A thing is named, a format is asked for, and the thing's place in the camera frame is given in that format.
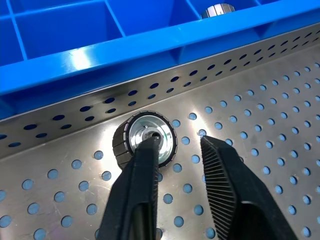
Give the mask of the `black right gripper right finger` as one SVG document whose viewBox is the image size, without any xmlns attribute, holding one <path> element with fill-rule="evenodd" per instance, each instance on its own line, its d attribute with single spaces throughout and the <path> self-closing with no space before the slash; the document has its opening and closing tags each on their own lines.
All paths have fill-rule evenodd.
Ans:
<svg viewBox="0 0 320 240">
<path fill-rule="evenodd" d="M 232 146 L 205 135 L 200 148 L 218 240 L 298 240 L 266 185 Z"/>
</svg>

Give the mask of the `perforated steel tray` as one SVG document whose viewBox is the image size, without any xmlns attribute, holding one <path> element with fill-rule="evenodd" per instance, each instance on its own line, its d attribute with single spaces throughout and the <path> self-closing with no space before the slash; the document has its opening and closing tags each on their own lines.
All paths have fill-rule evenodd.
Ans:
<svg viewBox="0 0 320 240">
<path fill-rule="evenodd" d="M 236 149 L 299 240 L 320 240 L 320 23 L 0 121 L 0 240 L 96 240 L 121 173 L 114 132 L 150 111 L 177 136 L 161 240 L 218 237 L 203 135 Z"/>
</svg>

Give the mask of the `blue plastic divided tray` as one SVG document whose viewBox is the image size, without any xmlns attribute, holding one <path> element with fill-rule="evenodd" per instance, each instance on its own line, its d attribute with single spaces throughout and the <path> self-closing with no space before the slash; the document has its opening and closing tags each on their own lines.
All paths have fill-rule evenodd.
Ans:
<svg viewBox="0 0 320 240">
<path fill-rule="evenodd" d="M 317 23 L 320 0 L 0 0 L 0 120 Z"/>
</svg>

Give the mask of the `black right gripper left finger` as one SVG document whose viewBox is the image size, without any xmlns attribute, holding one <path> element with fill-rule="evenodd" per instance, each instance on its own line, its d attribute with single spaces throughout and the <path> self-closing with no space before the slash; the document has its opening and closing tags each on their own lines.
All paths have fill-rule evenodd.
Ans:
<svg viewBox="0 0 320 240">
<path fill-rule="evenodd" d="M 112 185 L 98 240 L 157 240 L 160 142 L 143 140 Z"/>
</svg>

